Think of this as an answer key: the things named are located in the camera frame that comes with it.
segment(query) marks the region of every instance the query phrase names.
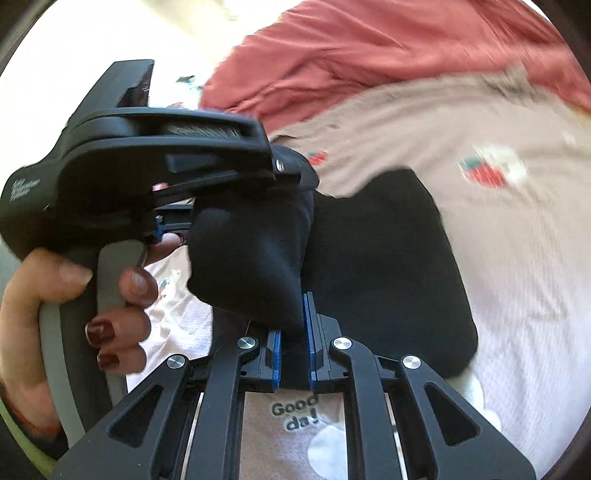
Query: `fingernail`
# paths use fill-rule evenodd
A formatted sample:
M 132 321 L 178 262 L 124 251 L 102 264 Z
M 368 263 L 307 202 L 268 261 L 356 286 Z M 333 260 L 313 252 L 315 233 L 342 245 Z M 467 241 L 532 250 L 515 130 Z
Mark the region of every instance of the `fingernail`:
M 185 236 L 182 233 L 178 233 L 177 232 L 177 236 L 181 239 L 181 247 L 187 243 L 187 239 L 185 238 Z
M 101 370 L 110 370 L 119 366 L 119 357 L 114 353 L 99 353 L 96 361 Z
M 100 348 L 115 340 L 115 328 L 109 320 L 93 320 L 86 324 L 86 339 L 91 346 Z
M 92 270 L 72 262 L 65 262 L 60 265 L 59 276 L 66 283 L 86 285 L 92 278 Z
M 131 274 L 131 286 L 136 295 L 144 295 L 148 291 L 148 282 L 137 272 Z

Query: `metal screw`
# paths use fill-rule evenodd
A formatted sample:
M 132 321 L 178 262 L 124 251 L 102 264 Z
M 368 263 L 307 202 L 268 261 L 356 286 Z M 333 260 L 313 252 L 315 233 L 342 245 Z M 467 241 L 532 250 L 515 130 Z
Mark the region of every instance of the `metal screw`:
M 242 350 L 249 350 L 256 345 L 256 340 L 253 337 L 242 337 L 238 339 L 238 347 Z
M 333 340 L 333 345 L 339 350 L 348 350 L 353 345 L 353 342 L 347 337 L 338 337 Z
M 169 356 L 166 360 L 166 364 L 169 368 L 181 368 L 185 363 L 185 359 L 182 355 Z
M 421 359 L 414 355 L 408 355 L 402 359 L 402 364 L 410 370 L 416 370 L 421 366 Z

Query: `black sock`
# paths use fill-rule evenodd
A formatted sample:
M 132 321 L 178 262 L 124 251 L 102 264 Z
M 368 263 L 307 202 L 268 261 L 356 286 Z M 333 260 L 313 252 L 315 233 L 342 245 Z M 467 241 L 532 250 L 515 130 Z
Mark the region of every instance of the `black sock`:
M 315 177 L 309 165 L 304 171 Z M 301 330 L 300 272 L 313 192 L 269 191 L 258 197 L 226 192 L 196 199 L 193 210 L 189 290 L 213 307 L 273 328 Z
M 461 373 L 476 327 L 439 211 L 414 172 L 381 174 L 347 199 L 315 193 L 314 215 L 302 286 L 316 311 L 376 355 Z

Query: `pink fabric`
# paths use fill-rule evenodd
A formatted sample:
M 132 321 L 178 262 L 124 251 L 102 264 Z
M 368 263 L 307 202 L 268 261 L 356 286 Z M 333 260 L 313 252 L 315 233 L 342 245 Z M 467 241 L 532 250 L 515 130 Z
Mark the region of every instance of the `pink fabric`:
M 531 83 L 591 111 L 591 85 L 558 31 L 518 0 L 306 0 L 235 48 L 201 108 L 268 132 L 363 90 L 523 63 Z

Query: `gray handle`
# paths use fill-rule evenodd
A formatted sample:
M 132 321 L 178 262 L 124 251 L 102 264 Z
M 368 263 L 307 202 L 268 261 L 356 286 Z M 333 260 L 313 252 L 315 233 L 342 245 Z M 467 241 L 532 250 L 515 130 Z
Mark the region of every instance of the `gray handle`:
M 143 265 L 146 246 L 126 240 L 60 253 L 95 273 L 80 297 L 61 306 L 43 304 L 39 312 L 47 380 L 71 447 L 127 394 L 125 376 L 106 375 L 98 368 L 85 326 L 98 313 L 125 305 L 119 276 L 126 267 Z

